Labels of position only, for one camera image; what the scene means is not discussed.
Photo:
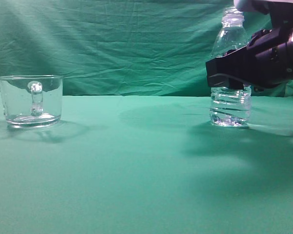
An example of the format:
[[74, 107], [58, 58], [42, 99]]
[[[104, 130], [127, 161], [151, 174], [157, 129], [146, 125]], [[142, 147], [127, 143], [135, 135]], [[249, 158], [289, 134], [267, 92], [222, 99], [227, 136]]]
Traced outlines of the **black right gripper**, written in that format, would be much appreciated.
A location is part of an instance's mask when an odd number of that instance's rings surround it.
[[251, 84], [261, 93], [293, 80], [293, 4], [269, 3], [267, 15], [271, 30], [258, 31], [248, 45], [206, 62], [208, 87], [243, 90]]

